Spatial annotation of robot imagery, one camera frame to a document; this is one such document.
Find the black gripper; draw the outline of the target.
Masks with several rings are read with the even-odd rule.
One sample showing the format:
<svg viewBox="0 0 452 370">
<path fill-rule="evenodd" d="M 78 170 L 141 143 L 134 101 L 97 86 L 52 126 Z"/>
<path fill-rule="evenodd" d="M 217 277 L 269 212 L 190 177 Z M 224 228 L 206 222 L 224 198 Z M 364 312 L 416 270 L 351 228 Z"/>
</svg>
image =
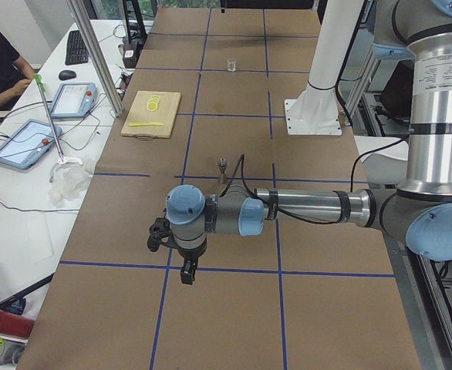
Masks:
<svg viewBox="0 0 452 370">
<path fill-rule="evenodd" d="M 165 217 L 158 217 L 149 228 L 147 248 L 157 252 L 160 246 L 174 249 L 174 236 L 170 228 L 170 221 Z"/>
</svg>

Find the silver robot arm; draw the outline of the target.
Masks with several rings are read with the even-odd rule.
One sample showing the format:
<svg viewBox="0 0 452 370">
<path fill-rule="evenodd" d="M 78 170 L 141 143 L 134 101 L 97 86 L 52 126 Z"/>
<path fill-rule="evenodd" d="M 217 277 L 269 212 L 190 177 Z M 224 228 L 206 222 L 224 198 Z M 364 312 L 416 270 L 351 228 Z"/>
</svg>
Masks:
<svg viewBox="0 0 452 370">
<path fill-rule="evenodd" d="M 256 236 L 282 216 L 310 224 L 350 222 L 381 230 L 412 252 L 452 260 L 452 1 L 381 1 L 376 47 L 413 54 L 413 96 L 405 180 L 396 190 L 310 192 L 228 185 L 204 195 L 180 185 L 150 227 L 147 246 L 175 249 L 197 266 L 209 234 Z"/>
</svg>

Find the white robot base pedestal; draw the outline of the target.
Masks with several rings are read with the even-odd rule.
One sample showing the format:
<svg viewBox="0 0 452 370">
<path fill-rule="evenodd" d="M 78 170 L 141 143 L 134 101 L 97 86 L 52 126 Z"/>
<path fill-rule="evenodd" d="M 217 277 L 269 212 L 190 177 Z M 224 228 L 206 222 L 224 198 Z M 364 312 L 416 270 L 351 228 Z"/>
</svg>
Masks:
<svg viewBox="0 0 452 370">
<path fill-rule="evenodd" d="M 328 0 L 305 90 L 285 101 L 290 135 L 340 136 L 336 85 L 364 0 Z"/>
</svg>

